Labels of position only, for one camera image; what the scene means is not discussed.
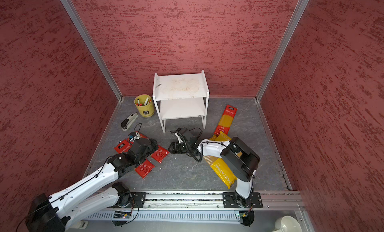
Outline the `red spaghetti package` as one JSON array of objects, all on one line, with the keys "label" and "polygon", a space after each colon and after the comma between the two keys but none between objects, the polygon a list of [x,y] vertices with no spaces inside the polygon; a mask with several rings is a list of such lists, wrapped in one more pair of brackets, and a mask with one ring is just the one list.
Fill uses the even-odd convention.
[{"label": "red spaghetti package", "polygon": [[219,136],[220,132],[223,132],[225,135],[229,133],[230,127],[233,123],[237,110],[238,110],[237,108],[231,105],[226,106],[224,113],[214,132],[215,136]]},{"label": "red spaghetti package", "polygon": [[[146,138],[146,139],[151,139],[151,138],[148,138],[147,136],[143,135],[140,133],[140,136],[141,138]],[[165,148],[161,147],[160,145],[159,146],[159,149],[154,152],[151,157],[156,160],[158,163],[162,163],[162,161],[164,160],[164,158],[170,154],[170,152],[168,150],[166,150]]]},{"label": "red spaghetti package", "polygon": [[122,154],[115,155],[114,159],[110,161],[110,163],[115,167],[114,171],[119,174],[119,178],[135,170],[144,179],[155,167],[148,161],[148,159],[146,159],[142,164],[136,165],[127,158],[127,153],[128,152],[123,152]]}]

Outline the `yellow pasta package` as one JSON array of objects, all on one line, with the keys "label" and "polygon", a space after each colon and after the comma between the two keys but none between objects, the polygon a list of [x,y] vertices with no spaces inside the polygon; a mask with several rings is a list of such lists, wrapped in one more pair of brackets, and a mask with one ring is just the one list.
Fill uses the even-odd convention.
[{"label": "yellow pasta package", "polygon": [[210,138],[210,141],[215,141],[215,142],[226,142],[230,140],[231,138],[227,134],[225,134],[223,131],[220,131],[219,135],[213,135]]},{"label": "yellow pasta package", "polygon": [[224,160],[213,156],[204,156],[204,159],[227,188],[230,189],[237,178]]}]

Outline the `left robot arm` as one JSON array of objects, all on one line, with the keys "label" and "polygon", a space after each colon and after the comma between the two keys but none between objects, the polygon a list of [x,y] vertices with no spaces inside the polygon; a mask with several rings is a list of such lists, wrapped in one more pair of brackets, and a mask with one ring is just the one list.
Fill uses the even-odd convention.
[{"label": "left robot arm", "polygon": [[137,206],[130,189],[118,180],[138,168],[159,148],[154,139],[139,138],[127,153],[108,157],[95,172],[50,196],[41,194],[25,218],[30,232],[65,232],[72,225],[108,207]]}]

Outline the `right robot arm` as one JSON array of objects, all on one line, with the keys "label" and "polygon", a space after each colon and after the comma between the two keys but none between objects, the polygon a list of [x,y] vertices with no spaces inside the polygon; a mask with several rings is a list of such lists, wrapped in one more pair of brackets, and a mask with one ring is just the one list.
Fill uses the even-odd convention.
[{"label": "right robot arm", "polygon": [[224,142],[209,139],[200,141],[199,136],[194,136],[186,128],[178,128],[170,133],[177,137],[177,141],[172,142],[168,148],[171,154],[185,154],[197,163],[206,156],[222,159],[237,178],[237,204],[243,208],[247,206],[253,192],[255,172],[261,161],[256,152],[237,137]]}]

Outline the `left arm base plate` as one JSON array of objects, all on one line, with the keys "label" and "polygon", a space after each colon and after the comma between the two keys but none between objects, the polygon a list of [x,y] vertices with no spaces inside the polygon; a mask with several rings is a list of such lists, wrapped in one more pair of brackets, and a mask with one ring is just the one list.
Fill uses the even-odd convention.
[{"label": "left arm base plate", "polygon": [[118,200],[118,203],[113,208],[119,209],[132,209],[143,208],[147,193],[145,192],[131,192],[129,195],[125,195],[122,199]]}]

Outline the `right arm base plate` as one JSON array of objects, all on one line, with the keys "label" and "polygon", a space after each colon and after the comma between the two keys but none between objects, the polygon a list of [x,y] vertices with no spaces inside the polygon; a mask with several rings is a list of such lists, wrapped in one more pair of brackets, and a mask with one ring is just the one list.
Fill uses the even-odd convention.
[{"label": "right arm base plate", "polygon": [[236,192],[224,192],[223,204],[224,208],[239,208],[239,209],[261,209],[263,208],[263,202],[260,193],[250,193],[249,197],[244,199]]}]

